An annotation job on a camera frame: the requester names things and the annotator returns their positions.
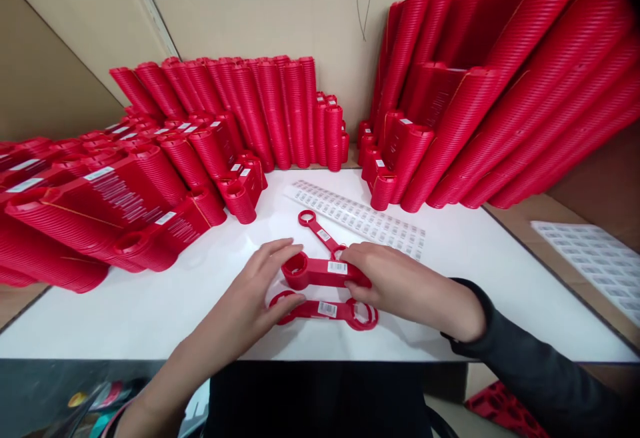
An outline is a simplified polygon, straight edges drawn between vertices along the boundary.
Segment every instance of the right hand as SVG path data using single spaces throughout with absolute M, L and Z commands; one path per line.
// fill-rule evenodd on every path
M 373 285 L 364 288 L 346 282 L 355 300 L 458 341 L 468 343 L 484 335 L 485 314 L 474 292 L 404 253 L 374 243 L 355 243 L 342 252 L 340 260 L 359 268 Z

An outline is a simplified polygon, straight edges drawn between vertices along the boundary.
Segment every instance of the black sleeve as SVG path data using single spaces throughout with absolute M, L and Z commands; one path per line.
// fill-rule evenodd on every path
M 612 390 L 510 322 L 476 284 L 454 280 L 476 294 L 487 318 L 477 341 L 445 335 L 454 353 L 484 362 L 553 438 L 614 436 L 621 402 Z

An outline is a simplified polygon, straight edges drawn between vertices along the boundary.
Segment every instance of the left hand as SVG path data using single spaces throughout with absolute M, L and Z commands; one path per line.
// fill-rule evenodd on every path
M 189 345 L 190 354 L 197 353 L 198 362 L 207 369 L 207 376 L 239 358 L 306 300 L 304 295 L 293 294 L 271 308 L 265 304 L 267 290 L 276 273 L 302 248 L 302 245 L 294 245 L 292 238 L 260 246 L 218 303 L 186 338 L 183 345 Z

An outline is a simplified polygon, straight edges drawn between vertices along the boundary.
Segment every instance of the dark clothing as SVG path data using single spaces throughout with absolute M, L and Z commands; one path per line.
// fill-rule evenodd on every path
M 452 350 L 484 362 L 550 436 L 610 437 L 617 396 L 550 345 L 498 312 L 474 283 L 487 332 Z M 204 436 L 449 436 L 423 399 L 421 367 L 413 363 L 237 361 L 211 378 Z

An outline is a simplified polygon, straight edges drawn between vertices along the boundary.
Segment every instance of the white sticker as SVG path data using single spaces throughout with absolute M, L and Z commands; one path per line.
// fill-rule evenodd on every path
M 107 173 L 110 173 L 113 171 L 113 168 L 111 167 L 104 167 L 102 169 L 99 169 L 98 171 L 94 171 L 93 173 L 90 173 L 88 175 L 85 175 L 84 178 L 87 181 L 93 181 L 96 178 L 100 178 L 101 176 L 106 175 Z
M 155 221 L 156 225 L 164 225 L 175 216 L 175 211 L 168 211 Z
M 22 163 L 20 163 L 19 165 L 14 166 L 13 168 L 9 168 L 9 170 L 10 171 L 17 171 L 17 170 L 20 170 L 20 169 L 24 169 L 26 167 L 31 166 L 34 163 L 37 163 L 38 161 L 40 161 L 40 160 L 38 160 L 38 158 L 31 158 L 30 160 L 23 161 Z
M 329 273 L 338 273 L 339 275 L 347 274 L 347 264 L 340 263 L 339 261 L 330 261 L 327 265 L 327 271 Z
M 331 238 L 329 234 L 326 231 L 324 231 L 322 228 L 318 230 L 318 236 L 322 238 L 322 241 L 326 241 Z
M 338 314 L 338 307 L 324 301 L 318 302 L 318 314 L 335 318 Z
M 19 185 L 14 186 L 13 188 L 9 188 L 7 193 L 20 193 L 26 189 L 31 188 L 36 183 L 40 183 L 44 178 L 29 178 L 28 180 L 23 181 Z

